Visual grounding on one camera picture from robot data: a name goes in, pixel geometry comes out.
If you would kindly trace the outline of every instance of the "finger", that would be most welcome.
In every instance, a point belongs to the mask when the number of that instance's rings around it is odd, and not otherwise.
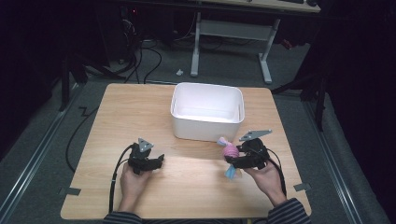
[[[275,167],[275,166],[270,161],[266,161],[265,167]]]
[[[140,175],[143,176],[144,178],[149,178],[151,174],[152,171],[143,171]]]
[[[130,166],[128,163],[124,163],[123,167],[122,167],[122,173],[125,174],[128,172],[128,169],[130,169]]]
[[[253,176],[255,174],[255,172],[256,172],[256,170],[252,169],[252,168],[245,168],[244,171],[246,173],[248,173],[249,175],[251,175],[251,176]]]

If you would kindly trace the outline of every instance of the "pink toy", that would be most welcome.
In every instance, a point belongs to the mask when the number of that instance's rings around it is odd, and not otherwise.
[[[221,137],[218,140],[218,144],[221,146],[224,146],[224,149],[222,150],[224,157],[226,157],[226,156],[232,157],[232,158],[239,157],[238,148],[236,148],[232,143],[225,140],[225,138]],[[227,176],[229,179],[233,179],[236,175],[241,175],[240,170],[235,169],[232,165],[230,165],[228,170],[225,172],[225,176]]]

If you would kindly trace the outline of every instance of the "wrist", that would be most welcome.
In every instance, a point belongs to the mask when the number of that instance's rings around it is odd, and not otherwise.
[[[133,213],[136,202],[137,198],[122,198],[118,211]]]
[[[277,207],[287,200],[285,194],[283,192],[272,192],[267,193],[268,198],[270,199],[272,205]]]

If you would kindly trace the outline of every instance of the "gray floor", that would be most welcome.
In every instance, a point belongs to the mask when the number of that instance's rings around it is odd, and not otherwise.
[[[154,46],[154,44],[147,42],[145,46]],[[286,50],[282,46],[274,45],[268,58],[273,84],[266,85],[263,83],[257,54],[254,52],[260,49],[259,46],[262,46],[262,43],[240,40],[229,40],[222,45],[203,44],[200,74],[198,77],[190,77],[192,50],[190,42],[178,42],[172,48],[159,43],[152,49],[161,53],[162,62],[150,74],[148,83],[189,81],[274,89],[294,79],[298,67],[309,50],[309,46]],[[159,59],[155,52],[143,50],[142,64],[138,69],[140,81]],[[184,71],[182,76],[176,75],[178,69]],[[20,198],[15,198],[15,207],[9,208],[12,213],[7,213],[9,216],[3,220],[9,223],[100,223],[100,220],[63,220],[60,211],[64,195],[59,194],[59,189],[68,187],[73,178],[64,154],[70,137],[84,120],[79,107],[86,106],[90,112],[99,106],[106,85],[111,82],[115,81],[91,76],[84,87],[77,88],[80,93],[64,114],[58,131],[52,136],[49,144],[43,146],[40,143],[45,138],[45,133],[52,122],[60,116],[58,112],[61,106],[60,85],[55,87],[53,97],[37,111],[14,148],[1,161],[0,200],[3,202],[7,200],[19,177],[25,174],[23,172],[25,167],[32,164],[29,161],[37,149],[45,148],[44,159],[36,163],[37,170],[31,173],[33,178],[25,183],[26,190],[21,191]],[[136,83],[135,77],[131,77],[130,82]],[[324,132],[318,133],[309,113],[313,103],[301,102],[298,93],[298,91],[286,91],[275,95],[274,98],[302,180],[312,187],[307,191],[307,195],[313,211],[311,216],[313,223],[389,223],[349,149],[332,111],[331,100],[326,98]],[[87,119],[70,145],[69,158],[74,167],[78,164],[93,120],[94,116]],[[331,152],[335,167],[334,164],[329,163],[326,148]],[[337,174],[341,175],[341,190],[340,178],[337,178]],[[343,199],[345,196],[352,200],[352,207],[345,204],[346,200]],[[2,215],[6,208],[2,206]]]

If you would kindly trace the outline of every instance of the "hand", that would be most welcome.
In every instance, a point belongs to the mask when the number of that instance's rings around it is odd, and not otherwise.
[[[137,204],[139,196],[143,193],[145,186],[152,171],[141,172],[140,175],[134,173],[134,169],[125,163],[122,168],[120,178],[122,200],[119,206],[119,212],[132,213]]]
[[[282,191],[277,169],[269,161],[266,164],[261,170],[247,168],[244,171],[253,177],[257,187],[267,195],[272,205],[277,206],[285,202],[287,198]]]

